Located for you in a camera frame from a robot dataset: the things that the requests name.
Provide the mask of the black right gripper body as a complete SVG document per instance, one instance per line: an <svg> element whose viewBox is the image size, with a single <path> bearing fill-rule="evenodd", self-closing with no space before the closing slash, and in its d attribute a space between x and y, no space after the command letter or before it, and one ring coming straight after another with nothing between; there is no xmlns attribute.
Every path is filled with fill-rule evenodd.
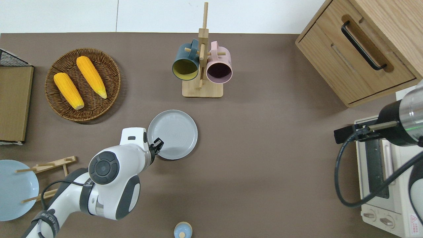
<svg viewBox="0 0 423 238"><path fill-rule="evenodd" d="M422 146L422 101L398 100L388 104L379 113L377 123L397 122L379 134L397 146Z"/></svg>

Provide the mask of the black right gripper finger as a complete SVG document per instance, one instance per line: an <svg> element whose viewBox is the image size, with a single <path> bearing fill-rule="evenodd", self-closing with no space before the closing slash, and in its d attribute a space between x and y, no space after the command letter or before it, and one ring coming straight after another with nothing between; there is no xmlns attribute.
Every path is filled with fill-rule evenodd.
<svg viewBox="0 0 423 238"><path fill-rule="evenodd" d="M334 140L337 144L343 144L352 134L360 128L359 125L348 125L334 130Z"/></svg>

